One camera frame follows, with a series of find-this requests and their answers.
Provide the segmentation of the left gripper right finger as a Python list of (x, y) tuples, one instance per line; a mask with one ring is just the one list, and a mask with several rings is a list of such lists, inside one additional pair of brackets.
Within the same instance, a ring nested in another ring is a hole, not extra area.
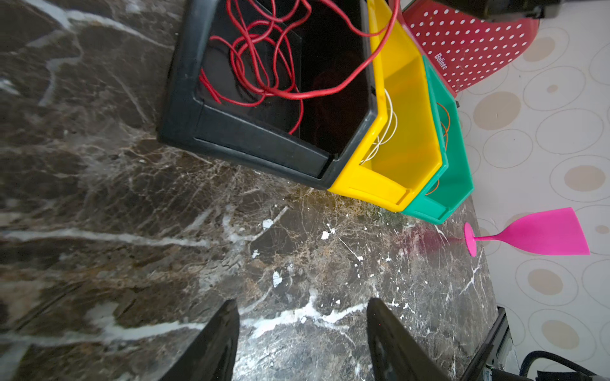
[(375, 380), (448, 380), (379, 298), (367, 305), (367, 335)]

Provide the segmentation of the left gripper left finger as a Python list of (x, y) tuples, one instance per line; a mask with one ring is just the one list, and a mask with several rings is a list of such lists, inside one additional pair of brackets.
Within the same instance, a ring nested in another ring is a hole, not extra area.
[(239, 332), (238, 305), (230, 299), (160, 380), (232, 380)]

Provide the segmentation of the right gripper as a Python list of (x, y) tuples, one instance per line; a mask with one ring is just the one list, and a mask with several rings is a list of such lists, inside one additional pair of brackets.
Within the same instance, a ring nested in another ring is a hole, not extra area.
[(437, 3), (484, 21), (554, 18), (562, 7), (560, 0), (438, 0)]

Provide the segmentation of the red polka dot toaster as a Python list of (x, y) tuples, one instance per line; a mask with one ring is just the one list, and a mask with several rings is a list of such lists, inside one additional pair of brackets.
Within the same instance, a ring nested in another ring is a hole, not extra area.
[(397, 21), (452, 95), (498, 73), (533, 43), (540, 21), (486, 22), (436, 1), (412, 1)]

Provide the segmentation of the yellow plastic bin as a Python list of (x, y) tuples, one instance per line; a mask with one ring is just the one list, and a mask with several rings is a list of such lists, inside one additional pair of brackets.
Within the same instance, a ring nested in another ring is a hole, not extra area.
[(402, 212), (443, 159), (420, 50), (385, 1), (369, 2), (368, 12), (373, 31), (394, 24), (389, 36), (370, 40), (371, 49), (379, 51), (370, 65), (377, 116), (329, 190)]

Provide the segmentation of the green plastic bin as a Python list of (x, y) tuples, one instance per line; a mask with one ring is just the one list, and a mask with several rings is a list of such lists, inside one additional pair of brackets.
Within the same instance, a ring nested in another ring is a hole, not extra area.
[(443, 165), (403, 214), (441, 225), (473, 193), (474, 184), (462, 136), (458, 104), (427, 58), (424, 58), (424, 68)]

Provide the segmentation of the pink plastic goblet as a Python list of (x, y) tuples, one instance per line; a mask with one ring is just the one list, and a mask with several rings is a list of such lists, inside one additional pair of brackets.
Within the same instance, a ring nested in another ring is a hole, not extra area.
[(586, 235), (574, 209), (563, 208), (524, 216), (496, 235), (477, 237), (473, 227), (464, 225), (465, 245), (470, 255), (477, 255), (480, 241), (500, 241), (512, 247), (545, 256), (588, 256)]

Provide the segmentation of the black plastic bin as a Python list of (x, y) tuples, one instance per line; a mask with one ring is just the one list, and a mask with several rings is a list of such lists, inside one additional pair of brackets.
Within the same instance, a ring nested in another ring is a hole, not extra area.
[(161, 143), (330, 188), (377, 116), (364, 1), (189, 1)]

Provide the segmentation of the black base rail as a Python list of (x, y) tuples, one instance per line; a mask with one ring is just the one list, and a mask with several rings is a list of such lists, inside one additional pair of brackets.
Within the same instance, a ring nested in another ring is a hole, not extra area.
[(508, 350), (513, 346), (506, 309), (498, 308), (498, 317), (478, 347), (461, 381), (492, 381), (494, 370), (503, 368)]

